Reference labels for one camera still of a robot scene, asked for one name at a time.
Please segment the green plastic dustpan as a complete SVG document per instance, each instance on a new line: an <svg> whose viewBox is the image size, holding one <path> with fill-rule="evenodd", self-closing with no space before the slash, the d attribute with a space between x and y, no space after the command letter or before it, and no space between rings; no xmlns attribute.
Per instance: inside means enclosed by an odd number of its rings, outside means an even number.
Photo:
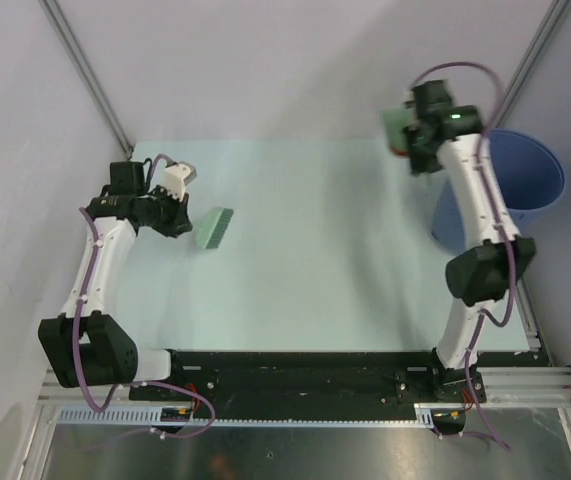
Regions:
<svg viewBox="0 0 571 480"><path fill-rule="evenodd" d="M384 109L380 111L380 120L388 149L393 145L405 150L408 156L404 130L412 123L412 111L406 107Z"/></svg>

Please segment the large red paper scrap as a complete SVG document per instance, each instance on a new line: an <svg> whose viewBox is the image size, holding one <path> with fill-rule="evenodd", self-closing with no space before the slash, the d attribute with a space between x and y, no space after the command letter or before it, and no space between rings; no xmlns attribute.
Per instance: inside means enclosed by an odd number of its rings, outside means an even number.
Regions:
<svg viewBox="0 0 571 480"><path fill-rule="evenodd" d="M398 149L393 145L390 145L389 149L394 155L397 155L399 157L406 157L407 156L407 152L405 150Z"/></svg>

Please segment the green hand brush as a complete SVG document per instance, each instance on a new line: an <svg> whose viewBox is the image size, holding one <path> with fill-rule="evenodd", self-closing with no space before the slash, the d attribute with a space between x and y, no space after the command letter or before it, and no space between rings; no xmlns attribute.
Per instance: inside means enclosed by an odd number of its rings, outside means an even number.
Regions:
<svg viewBox="0 0 571 480"><path fill-rule="evenodd" d="M234 210L227 207L214 207L207 211L196 228L197 247L202 250L219 248L233 216Z"/></svg>

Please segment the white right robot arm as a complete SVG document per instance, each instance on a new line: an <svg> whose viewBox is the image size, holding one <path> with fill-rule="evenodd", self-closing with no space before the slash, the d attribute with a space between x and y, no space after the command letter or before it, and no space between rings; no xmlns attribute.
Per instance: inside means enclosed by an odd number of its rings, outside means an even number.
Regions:
<svg viewBox="0 0 571 480"><path fill-rule="evenodd" d="M453 304L422 383L436 401L475 393L477 343L485 321L504 327L517 281L536 253L505 205L486 128L473 105L456 105L443 80L411 86L403 129L414 175L446 171L461 216L465 250L445 268Z"/></svg>

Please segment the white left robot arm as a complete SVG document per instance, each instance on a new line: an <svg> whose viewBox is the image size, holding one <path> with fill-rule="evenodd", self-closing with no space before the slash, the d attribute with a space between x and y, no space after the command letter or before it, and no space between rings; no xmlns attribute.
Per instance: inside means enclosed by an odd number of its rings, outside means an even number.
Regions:
<svg viewBox="0 0 571 480"><path fill-rule="evenodd" d="M116 319L119 285L140 229L177 238L192 231L187 185L195 168L170 161L157 185L155 161L110 165L110 181L82 208L87 238L70 295L54 318L41 321L38 338L64 388L150 381L162 398L179 397L186 376L165 349L144 349Z"/></svg>

